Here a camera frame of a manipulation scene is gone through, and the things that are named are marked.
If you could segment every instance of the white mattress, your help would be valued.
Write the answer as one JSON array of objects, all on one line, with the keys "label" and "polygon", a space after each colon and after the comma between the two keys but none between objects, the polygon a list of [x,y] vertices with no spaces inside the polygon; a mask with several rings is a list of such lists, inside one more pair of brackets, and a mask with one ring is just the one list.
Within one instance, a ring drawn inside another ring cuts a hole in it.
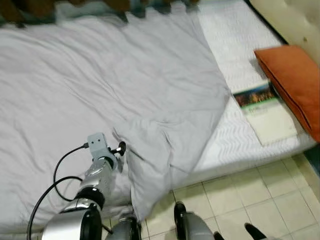
[{"label": "white mattress", "polygon": [[[231,91],[267,80],[253,50],[281,41],[243,0],[204,0],[200,24]],[[241,109],[231,98],[194,174],[183,185],[260,166],[300,153],[316,143],[305,132],[262,146]]]}]

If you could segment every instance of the beige headboard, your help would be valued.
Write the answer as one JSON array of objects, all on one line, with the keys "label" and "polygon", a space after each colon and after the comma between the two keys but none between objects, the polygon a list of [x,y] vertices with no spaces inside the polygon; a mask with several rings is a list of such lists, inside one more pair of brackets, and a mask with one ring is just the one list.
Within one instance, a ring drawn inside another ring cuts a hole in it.
[{"label": "beige headboard", "polygon": [[302,47],[320,65],[320,0],[250,0],[291,45]]}]

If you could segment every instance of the orange pillow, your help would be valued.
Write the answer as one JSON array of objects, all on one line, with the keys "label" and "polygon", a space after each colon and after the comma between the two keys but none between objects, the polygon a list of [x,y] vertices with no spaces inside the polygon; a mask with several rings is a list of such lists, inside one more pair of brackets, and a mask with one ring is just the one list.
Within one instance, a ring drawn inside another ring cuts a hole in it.
[{"label": "orange pillow", "polygon": [[254,51],[265,74],[303,128],[320,142],[320,71],[298,46]]}]

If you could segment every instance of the metal robot arm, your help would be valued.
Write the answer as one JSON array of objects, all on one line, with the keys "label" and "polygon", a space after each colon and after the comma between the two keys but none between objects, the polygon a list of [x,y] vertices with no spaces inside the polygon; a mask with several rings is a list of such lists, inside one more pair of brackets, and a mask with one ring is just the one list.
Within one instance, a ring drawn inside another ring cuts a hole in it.
[{"label": "metal robot arm", "polygon": [[111,150],[103,133],[90,135],[87,140],[92,165],[74,200],[48,222],[42,240],[101,240],[100,212],[110,195],[112,172],[117,167],[114,154],[123,155],[126,145],[121,142],[117,149]]}]

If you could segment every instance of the gray bed sheet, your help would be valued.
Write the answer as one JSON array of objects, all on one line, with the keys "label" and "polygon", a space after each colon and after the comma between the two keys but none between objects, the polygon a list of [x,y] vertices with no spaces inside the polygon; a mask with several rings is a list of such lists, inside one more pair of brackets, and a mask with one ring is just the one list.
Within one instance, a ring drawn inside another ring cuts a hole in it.
[{"label": "gray bed sheet", "polygon": [[[128,146],[104,216],[131,197],[143,220],[198,163],[230,90],[195,12],[177,3],[170,15],[147,14],[126,26],[84,17],[0,31],[1,239],[20,239],[58,159],[92,133]],[[76,153],[58,178],[90,162]],[[72,195],[78,185],[61,189]],[[64,204],[51,193],[34,230]]]}]

